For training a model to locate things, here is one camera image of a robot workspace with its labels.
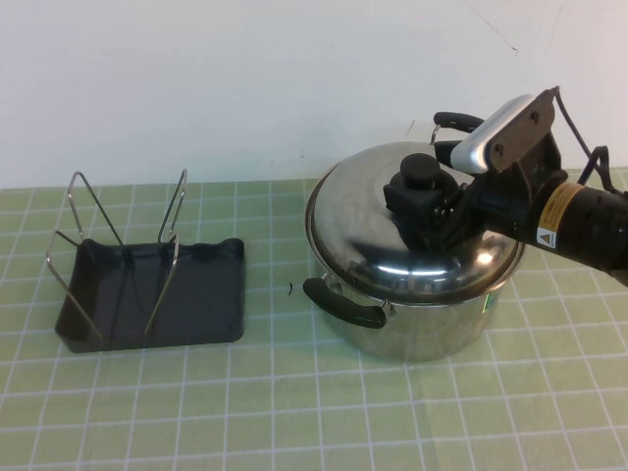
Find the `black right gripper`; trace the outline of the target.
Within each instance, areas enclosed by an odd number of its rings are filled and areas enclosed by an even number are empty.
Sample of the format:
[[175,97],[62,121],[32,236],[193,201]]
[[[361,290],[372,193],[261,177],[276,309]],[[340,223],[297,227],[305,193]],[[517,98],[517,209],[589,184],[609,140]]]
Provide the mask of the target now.
[[[462,170],[461,143],[435,142],[437,160]],[[384,186],[384,196],[395,221],[414,231],[428,231],[427,246],[437,251],[450,251],[486,231],[534,245],[543,205],[563,182],[562,169],[525,170],[516,165],[501,174],[479,175],[470,184],[446,183],[433,189],[390,182]]]

